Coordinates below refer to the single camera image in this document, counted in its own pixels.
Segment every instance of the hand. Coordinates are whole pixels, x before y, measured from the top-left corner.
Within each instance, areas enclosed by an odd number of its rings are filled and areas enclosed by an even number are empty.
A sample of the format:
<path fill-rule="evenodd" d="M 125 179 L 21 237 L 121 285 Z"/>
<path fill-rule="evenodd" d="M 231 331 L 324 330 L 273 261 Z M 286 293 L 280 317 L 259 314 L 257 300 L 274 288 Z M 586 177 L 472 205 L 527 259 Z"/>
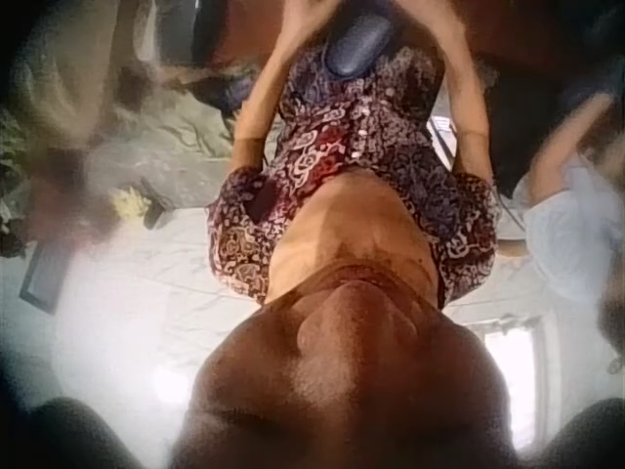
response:
<path fill-rule="evenodd" d="M 438 36 L 445 32 L 463 32 L 465 26 L 450 0 L 394 0 L 409 17 Z"/>
<path fill-rule="evenodd" d="M 343 0 L 284 0 L 278 45 L 298 50 L 328 24 Z"/>

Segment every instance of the skin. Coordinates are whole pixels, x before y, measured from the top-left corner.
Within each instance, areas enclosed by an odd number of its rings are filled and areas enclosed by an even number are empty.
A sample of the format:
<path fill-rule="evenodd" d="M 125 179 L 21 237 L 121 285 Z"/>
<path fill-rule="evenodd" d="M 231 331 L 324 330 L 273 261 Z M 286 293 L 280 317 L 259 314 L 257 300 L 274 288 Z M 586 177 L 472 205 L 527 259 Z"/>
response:
<path fill-rule="evenodd" d="M 614 104 L 614 97 L 598 93 L 576 109 L 547 139 L 528 174 L 531 206 L 566 190 L 563 169 L 593 125 Z"/>
<path fill-rule="evenodd" d="M 237 124 L 232 169 L 262 167 L 293 51 L 338 3 L 286 2 L 274 55 Z M 462 24 L 446 1 L 397 3 L 448 62 L 455 170 L 489 180 L 488 124 Z M 429 243 L 390 187 L 360 171 L 324 184 L 274 250 L 266 304 L 200 370 L 173 466 L 514 466 L 503 378 L 478 338 L 440 312 L 437 292 Z"/>

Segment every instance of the woman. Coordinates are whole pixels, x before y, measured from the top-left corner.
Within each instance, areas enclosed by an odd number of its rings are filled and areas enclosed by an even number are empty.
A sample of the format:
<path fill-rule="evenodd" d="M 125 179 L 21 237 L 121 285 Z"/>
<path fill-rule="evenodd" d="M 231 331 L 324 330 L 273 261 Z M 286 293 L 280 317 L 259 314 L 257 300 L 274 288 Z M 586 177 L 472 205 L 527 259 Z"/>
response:
<path fill-rule="evenodd" d="M 210 258 L 263 306 L 200 370 L 174 466 L 509 467 L 502 376 L 440 312 L 487 277 L 495 248 L 463 26 L 446 0 L 397 0 L 445 59 L 460 148 L 449 173 L 425 130 L 438 89 L 425 55 L 402 50 L 347 84 L 324 77 L 317 51 L 292 66 L 339 3 L 285 2 L 237 123 Z M 263 171 L 280 96 L 286 129 Z"/>
<path fill-rule="evenodd" d="M 414 280 L 427 273 L 442 308 L 488 276 L 498 215 L 486 112 L 462 25 L 447 2 L 398 2 L 430 28 L 446 62 L 459 133 L 451 174 L 426 130 L 441 80 L 435 59 L 405 48 L 349 83 L 327 77 L 319 50 L 291 66 L 339 3 L 285 3 L 275 50 L 236 125 L 229 177 L 209 207 L 212 270 L 263 304 L 349 254 Z M 444 21 L 455 24 L 449 30 Z M 286 128 L 264 169 L 278 104 Z"/>

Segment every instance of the short sleeve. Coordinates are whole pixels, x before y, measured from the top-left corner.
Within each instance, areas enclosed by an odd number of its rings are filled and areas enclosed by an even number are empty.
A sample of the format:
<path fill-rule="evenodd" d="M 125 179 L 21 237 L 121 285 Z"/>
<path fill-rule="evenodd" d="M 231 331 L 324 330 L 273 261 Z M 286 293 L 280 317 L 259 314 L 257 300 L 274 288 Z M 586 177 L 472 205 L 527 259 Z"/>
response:
<path fill-rule="evenodd" d="M 490 276 L 501 217 L 492 185 L 470 174 L 458 174 L 456 180 L 460 192 L 458 226 L 455 235 L 437 249 L 442 306 L 478 288 Z"/>
<path fill-rule="evenodd" d="M 258 169 L 240 168 L 228 176 L 207 207 L 211 271 L 236 293 L 259 303 L 267 294 L 271 250 L 246 206 L 255 200 L 265 179 Z"/>
<path fill-rule="evenodd" d="M 525 213 L 527 249 L 550 287 L 573 301 L 595 303 L 609 275 L 612 250 L 599 224 L 584 216 L 572 191 Z"/>

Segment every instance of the person in white shirt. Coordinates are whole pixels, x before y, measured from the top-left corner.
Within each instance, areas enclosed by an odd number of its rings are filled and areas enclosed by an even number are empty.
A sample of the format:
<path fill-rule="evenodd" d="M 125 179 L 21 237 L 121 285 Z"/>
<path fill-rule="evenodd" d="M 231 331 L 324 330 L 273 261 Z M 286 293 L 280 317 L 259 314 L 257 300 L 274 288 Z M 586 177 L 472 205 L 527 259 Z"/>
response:
<path fill-rule="evenodd" d="M 576 302 L 601 299 L 623 241 L 621 199 L 578 150 L 615 96 L 600 92 L 578 107 L 545 142 L 514 195 L 527 208 L 525 242 L 536 268 Z"/>

